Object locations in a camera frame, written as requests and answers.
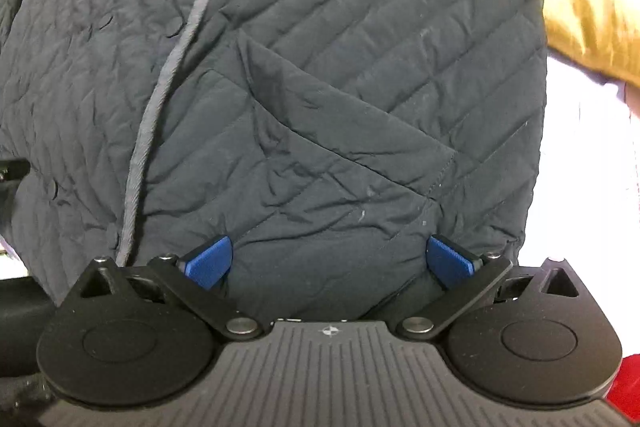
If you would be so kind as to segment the red object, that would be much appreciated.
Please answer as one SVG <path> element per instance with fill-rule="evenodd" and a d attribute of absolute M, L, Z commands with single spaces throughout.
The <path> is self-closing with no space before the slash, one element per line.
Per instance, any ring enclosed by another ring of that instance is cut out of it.
<path fill-rule="evenodd" d="M 606 399 L 632 421 L 640 421 L 640 355 L 623 358 Z"/>

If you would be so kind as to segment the dark quilted jacket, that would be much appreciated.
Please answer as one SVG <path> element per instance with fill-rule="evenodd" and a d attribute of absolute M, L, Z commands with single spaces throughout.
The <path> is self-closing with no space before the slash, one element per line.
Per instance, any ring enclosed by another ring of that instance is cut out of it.
<path fill-rule="evenodd" d="M 1 233 L 54 300 L 218 236 L 268 322 L 438 295 L 434 234 L 515 259 L 542 0 L 1 0 Z"/>

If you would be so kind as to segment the yellow cloth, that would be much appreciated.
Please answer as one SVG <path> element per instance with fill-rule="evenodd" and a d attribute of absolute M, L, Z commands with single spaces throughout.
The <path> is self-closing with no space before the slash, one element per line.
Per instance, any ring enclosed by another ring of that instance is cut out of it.
<path fill-rule="evenodd" d="M 626 83 L 639 113 L 639 0 L 544 0 L 548 43 L 585 69 Z"/>

